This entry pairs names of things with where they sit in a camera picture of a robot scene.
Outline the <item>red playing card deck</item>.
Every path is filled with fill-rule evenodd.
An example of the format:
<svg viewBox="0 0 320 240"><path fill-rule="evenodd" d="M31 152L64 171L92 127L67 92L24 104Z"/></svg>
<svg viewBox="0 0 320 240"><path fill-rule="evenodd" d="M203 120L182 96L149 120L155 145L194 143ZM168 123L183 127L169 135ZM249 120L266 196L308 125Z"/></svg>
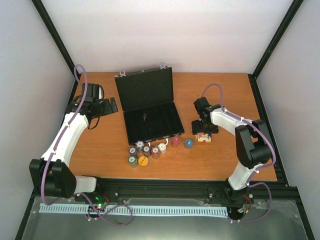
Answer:
<svg viewBox="0 0 320 240"><path fill-rule="evenodd" d="M210 143L211 135L208 133L199 132L195 135L195 139L197 142L200 142L200 143Z"/></svg>

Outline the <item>blue poker chip stack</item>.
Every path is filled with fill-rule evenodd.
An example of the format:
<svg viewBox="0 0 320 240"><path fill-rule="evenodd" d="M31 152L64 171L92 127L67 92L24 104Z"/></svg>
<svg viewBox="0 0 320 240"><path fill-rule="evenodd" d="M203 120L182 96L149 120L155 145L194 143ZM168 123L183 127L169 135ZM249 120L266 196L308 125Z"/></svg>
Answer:
<svg viewBox="0 0 320 240"><path fill-rule="evenodd" d="M194 141L191 138L188 138L184 142L184 147L190 149L194 145Z"/></svg>

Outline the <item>red poker chip stack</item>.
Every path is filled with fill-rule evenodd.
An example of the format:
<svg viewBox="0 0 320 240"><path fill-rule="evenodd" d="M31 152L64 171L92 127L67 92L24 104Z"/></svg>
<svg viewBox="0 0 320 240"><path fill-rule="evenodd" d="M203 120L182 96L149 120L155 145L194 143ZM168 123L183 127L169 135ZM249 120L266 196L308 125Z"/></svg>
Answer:
<svg viewBox="0 0 320 240"><path fill-rule="evenodd" d="M179 136L174 136L171 140L171 147L172 148L177 148L180 144L181 138Z"/></svg>

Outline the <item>black poker set case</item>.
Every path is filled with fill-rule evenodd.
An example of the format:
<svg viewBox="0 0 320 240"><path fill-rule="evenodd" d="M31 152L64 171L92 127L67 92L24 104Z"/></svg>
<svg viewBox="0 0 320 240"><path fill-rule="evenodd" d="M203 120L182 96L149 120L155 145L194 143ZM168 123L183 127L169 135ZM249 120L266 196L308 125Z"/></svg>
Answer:
<svg viewBox="0 0 320 240"><path fill-rule="evenodd" d="M170 66L116 75L129 145L181 135L185 132L174 102Z"/></svg>

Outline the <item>white poker chip stack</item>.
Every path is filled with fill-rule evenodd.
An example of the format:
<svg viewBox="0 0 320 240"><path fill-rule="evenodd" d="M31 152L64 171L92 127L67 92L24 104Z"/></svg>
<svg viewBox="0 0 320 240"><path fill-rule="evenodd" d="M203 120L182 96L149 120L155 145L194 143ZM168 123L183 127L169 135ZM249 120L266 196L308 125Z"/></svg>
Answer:
<svg viewBox="0 0 320 240"><path fill-rule="evenodd" d="M157 147L161 154L165 154L167 152L167 145L165 143L159 143Z"/></svg>

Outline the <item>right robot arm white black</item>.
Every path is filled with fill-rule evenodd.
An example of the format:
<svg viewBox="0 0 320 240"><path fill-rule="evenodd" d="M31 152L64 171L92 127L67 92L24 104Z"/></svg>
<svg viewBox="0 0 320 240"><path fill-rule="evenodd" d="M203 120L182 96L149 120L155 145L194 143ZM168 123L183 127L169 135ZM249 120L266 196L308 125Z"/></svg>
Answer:
<svg viewBox="0 0 320 240"><path fill-rule="evenodd" d="M227 178L222 196L230 203L235 202L250 181L269 160L276 159L266 123L238 116L221 105L211 105L205 97L193 103L199 120L191 122L192 133L217 134L222 128L235 137L238 163Z"/></svg>

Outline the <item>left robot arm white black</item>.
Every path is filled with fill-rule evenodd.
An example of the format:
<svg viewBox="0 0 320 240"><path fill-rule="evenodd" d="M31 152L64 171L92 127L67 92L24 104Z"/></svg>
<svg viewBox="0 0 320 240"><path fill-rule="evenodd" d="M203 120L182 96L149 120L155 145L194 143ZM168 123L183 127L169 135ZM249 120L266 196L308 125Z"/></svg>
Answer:
<svg viewBox="0 0 320 240"><path fill-rule="evenodd" d="M75 176L70 170L70 160L77 142L92 120L116 113L114 98L104 98L99 84L83 84L81 95L67 106L61 128L50 147L39 159L32 159L29 171L35 190L41 198L68 199L86 193L92 201L103 198L104 188L93 176Z"/></svg>

